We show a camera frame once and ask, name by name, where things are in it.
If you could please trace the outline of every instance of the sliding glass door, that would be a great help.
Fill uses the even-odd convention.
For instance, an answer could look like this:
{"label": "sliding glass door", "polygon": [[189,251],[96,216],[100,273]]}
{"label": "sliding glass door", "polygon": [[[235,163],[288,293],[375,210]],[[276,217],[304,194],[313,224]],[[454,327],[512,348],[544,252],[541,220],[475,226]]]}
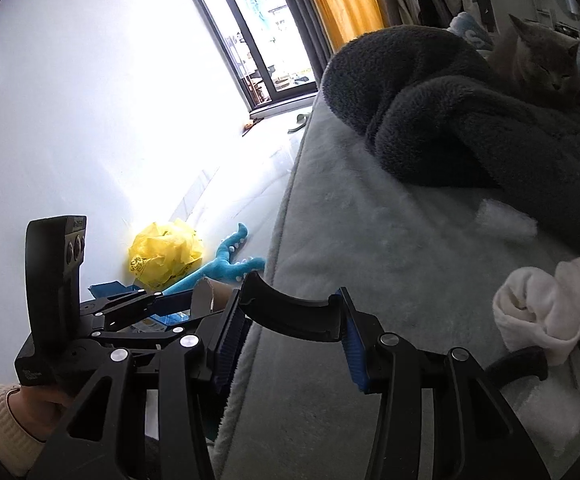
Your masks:
{"label": "sliding glass door", "polygon": [[316,90],[285,0],[199,0],[199,5],[253,109]]}

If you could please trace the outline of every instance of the cat's ear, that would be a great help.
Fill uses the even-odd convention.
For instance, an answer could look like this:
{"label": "cat's ear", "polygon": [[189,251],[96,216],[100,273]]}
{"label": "cat's ear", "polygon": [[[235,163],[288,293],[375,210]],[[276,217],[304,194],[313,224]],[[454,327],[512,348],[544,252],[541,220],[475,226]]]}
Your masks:
{"label": "cat's ear", "polygon": [[570,54],[570,57],[577,57],[577,52],[579,51],[579,44],[580,41],[577,40],[572,46],[568,47],[568,54]]}
{"label": "cat's ear", "polygon": [[519,20],[519,18],[517,18],[516,16],[513,16],[512,14],[509,14],[510,16],[510,20],[512,20],[512,25],[513,27],[515,27],[516,33],[519,35],[519,38],[524,39],[526,34],[528,33],[528,24],[526,24],[526,22],[523,22],[522,20]]}

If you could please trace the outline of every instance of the dark gray fluffy blanket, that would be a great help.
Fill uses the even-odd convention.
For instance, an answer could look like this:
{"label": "dark gray fluffy blanket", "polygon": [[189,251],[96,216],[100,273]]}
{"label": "dark gray fluffy blanket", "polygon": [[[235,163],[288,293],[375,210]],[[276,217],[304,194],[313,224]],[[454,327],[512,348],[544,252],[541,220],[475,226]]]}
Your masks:
{"label": "dark gray fluffy blanket", "polygon": [[580,252],[580,96],[565,111],[520,101],[464,40],[409,25],[348,43],[322,92],[401,182],[500,187]]}

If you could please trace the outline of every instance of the ribbed cuff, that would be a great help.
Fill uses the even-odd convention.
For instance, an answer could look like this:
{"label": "ribbed cuff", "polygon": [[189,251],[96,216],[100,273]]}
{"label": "ribbed cuff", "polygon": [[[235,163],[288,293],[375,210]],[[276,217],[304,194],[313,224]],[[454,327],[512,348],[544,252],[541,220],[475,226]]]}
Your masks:
{"label": "ribbed cuff", "polygon": [[24,476],[42,450],[42,442],[29,435],[7,405],[7,394],[16,384],[0,384],[0,461],[13,476]]}

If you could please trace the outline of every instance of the hand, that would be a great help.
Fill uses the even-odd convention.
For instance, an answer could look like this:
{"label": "hand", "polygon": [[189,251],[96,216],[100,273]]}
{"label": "hand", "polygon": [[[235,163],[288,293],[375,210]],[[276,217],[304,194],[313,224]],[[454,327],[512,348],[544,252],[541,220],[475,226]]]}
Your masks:
{"label": "hand", "polygon": [[45,441],[56,428],[65,408],[72,403],[58,386],[21,386],[7,398],[12,415],[37,440]]}

